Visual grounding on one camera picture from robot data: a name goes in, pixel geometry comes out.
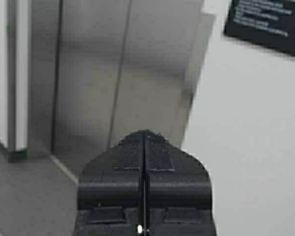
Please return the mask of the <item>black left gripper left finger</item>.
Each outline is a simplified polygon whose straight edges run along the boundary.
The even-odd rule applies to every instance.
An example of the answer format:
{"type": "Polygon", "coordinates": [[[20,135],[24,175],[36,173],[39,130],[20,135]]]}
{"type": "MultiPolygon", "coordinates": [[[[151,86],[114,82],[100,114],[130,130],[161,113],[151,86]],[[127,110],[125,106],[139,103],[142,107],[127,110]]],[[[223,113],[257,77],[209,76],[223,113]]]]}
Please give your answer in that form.
{"type": "Polygon", "coordinates": [[[127,135],[79,175],[75,236],[136,236],[143,223],[144,134],[127,135]]]}

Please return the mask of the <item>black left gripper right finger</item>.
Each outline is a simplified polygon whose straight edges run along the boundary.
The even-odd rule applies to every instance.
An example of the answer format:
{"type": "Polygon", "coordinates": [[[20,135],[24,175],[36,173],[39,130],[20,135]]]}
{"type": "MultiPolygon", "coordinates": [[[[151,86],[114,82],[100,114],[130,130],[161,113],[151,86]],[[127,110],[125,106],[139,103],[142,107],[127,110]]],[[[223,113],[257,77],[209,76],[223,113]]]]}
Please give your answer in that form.
{"type": "Polygon", "coordinates": [[[145,134],[144,151],[149,235],[216,235],[211,181],[202,163],[152,132],[145,134]]]}

